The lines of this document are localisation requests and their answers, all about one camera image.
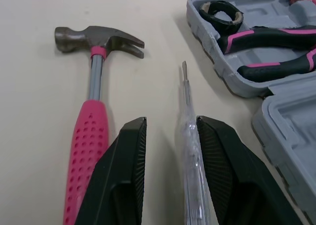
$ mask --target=pink and black handle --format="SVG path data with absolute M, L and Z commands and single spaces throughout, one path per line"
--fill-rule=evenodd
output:
M 261 83 L 284 78 L 293 74 L 314 71 L 316 66 L 316 48 L 307 54 L 281 63 L 258 63 L 241 66 L 237 72 L 244 78 Z
M 82 105 L 73 133 L 64 225 L 74 225 L 95 164 L 109 148 L 109 127 L 106 107 L 100 101 L 102 66 L 106 50 L 91 48 L 91 75 L 88 100 Z
M 255 27 L 252 30 L 222 36 L 217 43 L 224 54 L 256 47 L 311 49 L 316 44 L 316 26 L 293 29 Z

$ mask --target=hammer head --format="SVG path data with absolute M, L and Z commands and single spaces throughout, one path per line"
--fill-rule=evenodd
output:
M 68 27 L 57 27 L 55 29 L 55 42 L 57 49 L 61 52 L 102 46 L 106 49 L 107 55 L 112 50 L 121 50 L 136 57 L 144 58 L 144 53 L 135 47 L 144 48 L 144 42 L 128 33 L 108 27 L 89 26 L 83 31 L 73 31 Z

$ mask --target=claw hammer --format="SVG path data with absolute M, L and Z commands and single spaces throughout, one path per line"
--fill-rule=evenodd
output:
M 108 117 L 100 101 L 103 61 L 112 50 L 144 58 L 137 47 L 145 44 L 123 31 L 89 26 L 83 31 L 68 27 L 55 29 L 55 42 L 61 52 L 91 50 L 91 75 L 88 100 L 83 103 L 73 133 L 64 208 L 64 225 L 74 225 L 95 164 L 109 147 Z

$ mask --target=white table surface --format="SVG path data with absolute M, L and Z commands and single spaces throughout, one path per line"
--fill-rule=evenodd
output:
M 110 54 L 101 94 L 111 142 L 124 123 L 148 120 L 144 225 L 184 224 L 175 139 L 184 60 L 195 112 L 232 126 L 285 191 L 251 128 L 262 101 L 232 95 L 218 78 L 186 22 L 186 1 L 0 0 L 0 224 L 62 224 L 71 137 L 90 63 L 88 52 L 58 52 L 58 26 L 107 26 L 145 42 L 144 59 Z

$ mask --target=hammer claw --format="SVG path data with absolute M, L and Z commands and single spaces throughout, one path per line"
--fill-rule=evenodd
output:
M 140 48 L 145 47 L 145 43 L 143 41 L 141 41 L 140 39 L 138 39 L 138 38 L 136 38 L 128 33 L 123 32 L 123 31 L 118 31 L 116 33 L 116 37 L 118 37 L 123 43 L 135 45 L 135 46 L 140 47 Z
M 117 50 L 130 53 L 138 58 L 144 58 L 144 53 L 140 49 L 127 43 L 122 43 Z

